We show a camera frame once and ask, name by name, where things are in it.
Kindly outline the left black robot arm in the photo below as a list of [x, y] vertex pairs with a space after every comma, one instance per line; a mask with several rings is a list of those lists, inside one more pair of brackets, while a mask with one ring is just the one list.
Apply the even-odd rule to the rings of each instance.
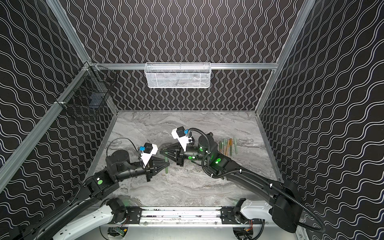
[[110, 222], [125, 224], [135, 221], [119, 198], [107, 203], [82, 218], [78, 215], [117, 190], [119, 183], [130, 178], [145, 176], [147, 181], [170, 164], [150, 157], [146, 166], [131, 162], [125, 150], [115, 151], [106, 158], [106, 167], [85, 180], [77, 193], [52, 213], [27, 227], [10, 230], [12, 240], [73, 240], [86, 232]]

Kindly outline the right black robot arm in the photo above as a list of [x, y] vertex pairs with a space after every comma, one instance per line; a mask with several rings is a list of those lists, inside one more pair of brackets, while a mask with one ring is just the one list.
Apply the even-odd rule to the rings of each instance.
[[219, 151], [212, 133], [195, 142], [191, 134], [163, 147], [160, 154], [183, 166], [185, 160], [200, 161], [203, 172], [213, 179], [226, 179], [260, 196], [269, 206], [268, 214], [281, 229], [294, 233], [297, 227], [323, 233], [324, 222], [302, 203], [294, 183], [274, 181], [256, 174]]

